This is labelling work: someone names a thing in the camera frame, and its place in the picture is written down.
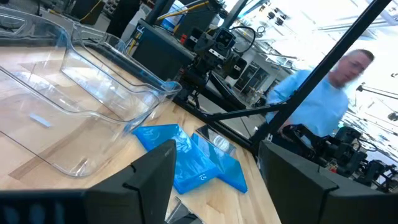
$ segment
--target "black cable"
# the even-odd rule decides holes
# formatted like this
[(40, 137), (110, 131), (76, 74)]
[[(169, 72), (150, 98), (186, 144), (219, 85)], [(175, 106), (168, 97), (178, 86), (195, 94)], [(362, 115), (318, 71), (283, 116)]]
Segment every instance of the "black cable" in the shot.
[(359, 142), (359, 141), (366, 142), (366, 143), (368, 143), (368, 144), (371, 144), (371, 145), (374, 147), (374, 150), (369, 150), (369, 149), (367, 149), (368, 152), (377, 152), (377, 151), (379, 150), (379, 148), (377, 148), (373, 143), (368, 142), (367, 140), (363, 140), (363, 139), (358, 138), (358, 142)]
[(254, 41), (256, 40), (256, 31), (252, 27), (248, 27), (248, 26), (236, 26), (236, 27), (230, 28), (229, 30), (238, 29), (238, 28), (249, 29), (249, 30), (251, 30), (251, 32), (253, 32), (253, 40), (251, 41), (250, 46), (246, 50), (243, 50), (242, 52), (235, 50), (236, 53), (243, 54), (243, 53), (247, 52), (253, 46)]
[(246, 124), (244, 123), (242, 117), (239, 117), (239, 118), (241, 118), (241, 121), (242, 121), (242, 123), (243, 123), (243, 126), (244, 126), (244, 128), (246, 129), (246, 131), (248, 132), (248, 134), (249, 134), (249, 136), (250, 136), (250, 138), (251, 138), (251, 134), (250, 134), (250, 132), (249, 132), (249, 130), (248, 130), (248, 127), (246, 127)]

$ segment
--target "black metal frame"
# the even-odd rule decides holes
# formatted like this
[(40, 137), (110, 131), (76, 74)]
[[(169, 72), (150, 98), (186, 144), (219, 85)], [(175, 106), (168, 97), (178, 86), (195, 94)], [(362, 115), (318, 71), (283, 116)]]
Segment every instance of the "black metal frame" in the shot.
[[(374, 0), (369, 6), (363, 11), (363, 13), (357, 18), (354, 24), (346, 31), (342, 38), (337, 44), (330, 50), (328, 55), (318, 64), (308, 78), (302, 83), (300, 88), (285, 102), (278, 105), (263, 106), (261, 108), (254, 108), (250, 110), (233, 111), (223, 114), (208, 115), (198, 111), (195, 105), (181, 101), (180, 99), (174, 99), (174, 102), (201, 119), (208, 123), (213, 129), (224, 134), (227, 138), (238, 143), (240, 146), (251, 151), (253, 154), (257, 154), (259, 143), (268, 135), (275, 133), (283, 123), (289, 118), (289, 116), (299, 107), (301, 102), (311, 93), (316, 85), (324, 78), (324, 76), (330, 71), (330, 69), (336, 64), (337, 61), (344, 55), (349, 47), (358, 39), (358, 37), (368, 28), (373, 20), (384, 10), (384, 8), (390, 3), (391, 0)], [(233, 7), (226, 18), (223, 27), (229, 27), (240, 13), (241, 9), (246, 4), (246, 0), (240, 0)], [(266, 113), (271, 111), (279, 111), (272, 119), (269, 124), (264, 123), (254, 133), (253, 137), (246, 139), (244, 136), (233, 131), (225, 124), (219, 122), (223, 119), (238, 118), (242, 116), (249, 116), (258, 113)]]

